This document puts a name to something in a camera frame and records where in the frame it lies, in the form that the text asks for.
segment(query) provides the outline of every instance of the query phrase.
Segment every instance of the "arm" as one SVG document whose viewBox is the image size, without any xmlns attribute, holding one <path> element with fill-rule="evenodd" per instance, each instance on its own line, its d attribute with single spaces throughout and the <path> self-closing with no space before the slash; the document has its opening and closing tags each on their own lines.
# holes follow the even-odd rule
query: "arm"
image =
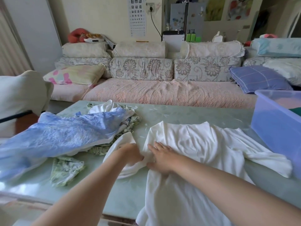
<svg viewBox="0 0 301 226">
<path fill-rule="evenodd" d="M 126 144 L 42 214 L 32 226 L 94 226 L 112 186 L 126 164 L 143 159 L 136 144 Z"/>
<path fill-rule="evenodd" d="M 148 167 L 174 172 L 196 186 L 237 226 L 301 225 L 301 210 L 232 174 L 176 154 L 162 143 L 149 145 Z"/>
</svg>

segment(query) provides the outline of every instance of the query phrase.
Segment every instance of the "power outlet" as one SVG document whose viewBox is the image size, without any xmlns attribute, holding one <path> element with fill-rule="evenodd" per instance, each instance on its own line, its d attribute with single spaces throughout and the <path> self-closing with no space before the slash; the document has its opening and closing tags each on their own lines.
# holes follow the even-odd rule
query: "power outlet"
<svg viewBox="0 0 301 226">
<path fill-rule="evenodd" d="M 150 15 L 151 14 L 151 11 L 150 11 L 150 7 L 153 8 L 153 11 L 152 11 L 152 15 L 155 15 L 157 10 L 155 8 L 155 3 L 145 3 L 145 6 L 144 6 L 144 10 L 145 12 Z"/>
</svg>

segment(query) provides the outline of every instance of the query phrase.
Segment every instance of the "hand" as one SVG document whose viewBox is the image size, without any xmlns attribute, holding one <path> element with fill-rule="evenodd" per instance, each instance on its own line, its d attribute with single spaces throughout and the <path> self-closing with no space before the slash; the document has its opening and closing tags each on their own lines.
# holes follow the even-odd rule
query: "hand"
<svg viewBox="0 0 301 226">
<path fill-rule="evenodd" d="M 140 154 L 138 145 L 135 143 L 126 143 L 120 146 L 119 151 L 125 152 L 125 158 L 130 166 L 143 160 L 143 156 Z"/>
<path fill-rule="evenodd" d="M 154 154 L 156 162 L 147 163 L 147 167 L 153 171 L 168 174 L 173 171 L 178 155 L 170 146 L 161 142 L 155 142 L 154 146 L 148 144 L 149 150 Z"/>
</svg>

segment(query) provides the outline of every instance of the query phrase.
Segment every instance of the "plastic storage box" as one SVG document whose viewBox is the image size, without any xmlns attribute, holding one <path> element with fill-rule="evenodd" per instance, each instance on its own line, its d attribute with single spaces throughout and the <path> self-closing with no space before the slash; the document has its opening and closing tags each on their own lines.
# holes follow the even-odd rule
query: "plastic storage box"
<svg viewBox="0 0 301 226">
<path fill-rule="evenodd" d="M 289 109 L 301 107 L 301 91 L 257 90 L 251 127 L 271 151 L 285 155 L 293 175 L 301 179 L 301 116 Z"/>
</svg>

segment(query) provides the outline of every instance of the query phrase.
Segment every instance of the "light blue pillow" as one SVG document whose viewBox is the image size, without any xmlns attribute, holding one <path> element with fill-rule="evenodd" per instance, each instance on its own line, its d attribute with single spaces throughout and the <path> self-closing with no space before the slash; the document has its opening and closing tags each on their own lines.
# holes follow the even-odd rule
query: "light blue pillow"
<svg viewBox="0 0 301 226">
<path fill-rule="evenodd" d="M 301 57 L 301 38 L 259 38 L 252 41 L 251 47 L 258 56 Z"/>
<path fill-rule="evenodd" d="M 267 67 L 230 67 L 229 71 L 244 93 L 254 93 L 258 89 L 293 90 L 282 75 Z"/>
</svg>

